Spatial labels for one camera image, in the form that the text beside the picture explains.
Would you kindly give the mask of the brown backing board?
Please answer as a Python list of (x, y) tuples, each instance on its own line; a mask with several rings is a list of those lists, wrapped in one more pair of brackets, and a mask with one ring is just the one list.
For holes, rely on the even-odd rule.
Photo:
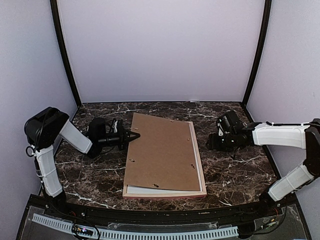
[(140, 137), (128, 146), (125, 185), (178, 191), (201, 189), (188, 122), (135, 113), (131, 129)]

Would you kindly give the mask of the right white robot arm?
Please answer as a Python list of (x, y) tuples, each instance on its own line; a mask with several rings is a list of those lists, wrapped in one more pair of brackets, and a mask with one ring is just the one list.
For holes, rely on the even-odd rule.
[(242, 122), (234, 110), (215, 122), (217, 132), (208, 136), (209, 150), (230, 152), (247, 146), (265, 146), (276, 166), (287, 174), (272, 183), (259, 197), (255, 213), (266, 217), (275, 203), (299, 191), (320, 176), (320, 120), (303, 123)]

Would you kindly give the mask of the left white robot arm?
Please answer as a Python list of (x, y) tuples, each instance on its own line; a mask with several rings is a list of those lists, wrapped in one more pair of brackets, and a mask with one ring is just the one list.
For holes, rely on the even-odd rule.
[(35, 159), (35, 169), (42, 184), (44, 196), (53, 199), (51, 210), (60, 218), (67, 218), (70, 206), (62, 199), (65, 192), (58, 177), (54, 144), (57, 138), (74, 147), (77, 151), (95, 158), (103, 148), (117, 147), (124, 150), (129, 143), (141, 135), (124, 128), (123, 121), (113, 119), (107, 124), (104, 118), (94, 118), (83, 134), (71, 121), (67, 113), (55, 107), (47, 107), (31, 117), (24, 125), (29, 146), (26, 154)]

